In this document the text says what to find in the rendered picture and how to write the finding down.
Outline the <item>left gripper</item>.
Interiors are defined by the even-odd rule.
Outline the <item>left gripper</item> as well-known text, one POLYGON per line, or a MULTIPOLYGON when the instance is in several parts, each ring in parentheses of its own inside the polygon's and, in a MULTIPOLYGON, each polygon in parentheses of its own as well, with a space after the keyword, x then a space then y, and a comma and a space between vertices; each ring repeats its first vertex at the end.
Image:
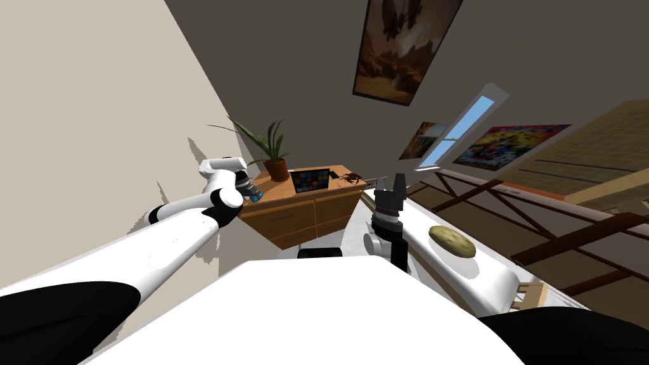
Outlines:
POLYGON ((252 183, 245 170, 239 170, 235 174, 235 188, 242 194, 242 197, 252 203, 259 202, 263 198, 263 192, 252 183))

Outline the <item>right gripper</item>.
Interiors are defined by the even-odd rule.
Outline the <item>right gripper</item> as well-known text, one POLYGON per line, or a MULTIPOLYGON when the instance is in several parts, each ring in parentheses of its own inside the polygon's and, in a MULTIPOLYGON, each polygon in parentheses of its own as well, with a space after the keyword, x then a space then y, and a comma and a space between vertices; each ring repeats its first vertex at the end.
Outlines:
POLYGON ((398 217, 399 212, 403 210, 404 201, 406 200, 405 174, 397 173, 395 175, 393 190, 389 190, 386 177, 378 178, 375 184, 374 196, 376 212, 391 217, 398 217))

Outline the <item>green potted plant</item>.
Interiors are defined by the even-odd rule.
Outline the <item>green potted plant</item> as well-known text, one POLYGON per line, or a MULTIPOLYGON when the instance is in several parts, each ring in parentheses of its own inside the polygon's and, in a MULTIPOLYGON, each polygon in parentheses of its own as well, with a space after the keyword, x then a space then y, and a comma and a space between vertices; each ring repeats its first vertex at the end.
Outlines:
POLYGON ((262 162, 265 165, 266 171, 268 172, 269 177, 273 182, 281 183, 289 180, 290 173, 288 172, 288 166, 285 157, 287 155, 290 155, 290 153, 280 153, 280 148, 285 135, 278 134, 278 129, 280 128, 283 119, 272 122, 267 129, 266 135, 255 134, 251 132, 245 126, 232 119, 230 116, 227 116, 227 119, 233 123, 237 130, 228 129, 223 126, 212 124, 208 124, 208 126, 225 129, 227 131, 237 133, 241 136, 245 136, 247 139, 251 140, 254 145, 259 147, 262 150, 263 154, 265 154, 266 156, 265 158, 249 162, 248 166, 262 162))

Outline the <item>small brown painting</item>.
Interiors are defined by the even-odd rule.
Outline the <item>small brown painting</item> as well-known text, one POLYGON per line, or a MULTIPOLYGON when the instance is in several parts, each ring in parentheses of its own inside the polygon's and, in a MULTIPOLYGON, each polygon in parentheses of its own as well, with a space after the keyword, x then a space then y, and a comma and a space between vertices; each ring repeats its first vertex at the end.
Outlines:
POLYGON ((423 122, 401 153, 399 160, 422 158, 445 130, 447 130, 446 124, 423 122))

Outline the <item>wooden dresser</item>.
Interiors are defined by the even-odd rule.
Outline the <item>wooden dresser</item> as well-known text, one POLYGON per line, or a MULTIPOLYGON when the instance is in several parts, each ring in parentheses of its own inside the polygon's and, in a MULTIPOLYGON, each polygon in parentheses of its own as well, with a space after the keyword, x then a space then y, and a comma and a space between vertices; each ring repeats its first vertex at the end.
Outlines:
POLYGON ((261 172, 253 185, 263 197, 245 201, 239 218, 281 250, 345 229, 366 182, 344 179, 350 170, 343 165, 327 168, 340 178, 330 179, 326 189, 303 193, 295 191, 291 180, 273 182, 268 172, 261 172))

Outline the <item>black colour chart board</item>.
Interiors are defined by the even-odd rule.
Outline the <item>black colour chart board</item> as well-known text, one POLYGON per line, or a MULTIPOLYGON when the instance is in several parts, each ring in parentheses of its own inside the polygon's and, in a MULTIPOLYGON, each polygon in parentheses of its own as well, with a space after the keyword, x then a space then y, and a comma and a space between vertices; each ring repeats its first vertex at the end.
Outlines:
POLYGON ((330 181, 329 169, 301 170, 290 173, 296 193, 305 193, 328 189, 330 181))

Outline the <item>brown potato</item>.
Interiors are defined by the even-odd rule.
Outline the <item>brown potato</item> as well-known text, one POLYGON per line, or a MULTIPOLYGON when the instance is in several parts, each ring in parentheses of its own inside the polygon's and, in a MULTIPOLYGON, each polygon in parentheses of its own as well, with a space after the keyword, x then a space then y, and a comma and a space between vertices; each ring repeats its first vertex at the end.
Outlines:
POLYGON ((454 229, 445 226, 431 226, 428 235, 443 250, 456 257, 470 259, 476 256, 477 250, 474 243, 454 229))

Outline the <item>white framed window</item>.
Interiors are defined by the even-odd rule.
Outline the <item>white framed window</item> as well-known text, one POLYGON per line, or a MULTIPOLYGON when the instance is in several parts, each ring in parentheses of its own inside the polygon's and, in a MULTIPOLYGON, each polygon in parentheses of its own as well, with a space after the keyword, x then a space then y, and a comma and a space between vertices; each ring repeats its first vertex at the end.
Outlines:
POLYGON ((415 172, 433 170, 444 163, 453 149, 466 139, 470 133, 504 103, 510 94, 493 83, 486 84, 453 122, 424 154, 421 162, 414 168, 415 172))

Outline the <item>colourful painting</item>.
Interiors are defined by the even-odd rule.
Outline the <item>colourful painting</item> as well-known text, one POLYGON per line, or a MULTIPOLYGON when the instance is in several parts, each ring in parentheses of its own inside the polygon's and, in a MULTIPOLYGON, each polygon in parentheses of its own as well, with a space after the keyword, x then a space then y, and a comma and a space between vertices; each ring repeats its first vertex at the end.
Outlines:
POLYGON ((568 127, 568 124, 491 127, 453 163, 497 171, 568 127))

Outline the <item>large brown painting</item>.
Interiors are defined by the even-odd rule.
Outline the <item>large brown painting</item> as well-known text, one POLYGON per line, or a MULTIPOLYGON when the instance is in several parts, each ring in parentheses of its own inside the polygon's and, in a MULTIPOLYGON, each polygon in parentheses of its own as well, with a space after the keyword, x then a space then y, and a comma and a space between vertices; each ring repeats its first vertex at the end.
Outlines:
POLYGON ((464 0, 368 0, 352 93, 409 106, 464 0))

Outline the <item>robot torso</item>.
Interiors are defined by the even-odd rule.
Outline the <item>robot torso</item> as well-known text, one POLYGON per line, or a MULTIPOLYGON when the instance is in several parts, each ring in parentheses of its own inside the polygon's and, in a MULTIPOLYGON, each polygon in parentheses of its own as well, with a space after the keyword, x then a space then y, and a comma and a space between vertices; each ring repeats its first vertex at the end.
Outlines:
POLYGON ((256 260, 81 365, 524 365, 374 256, 256 260))

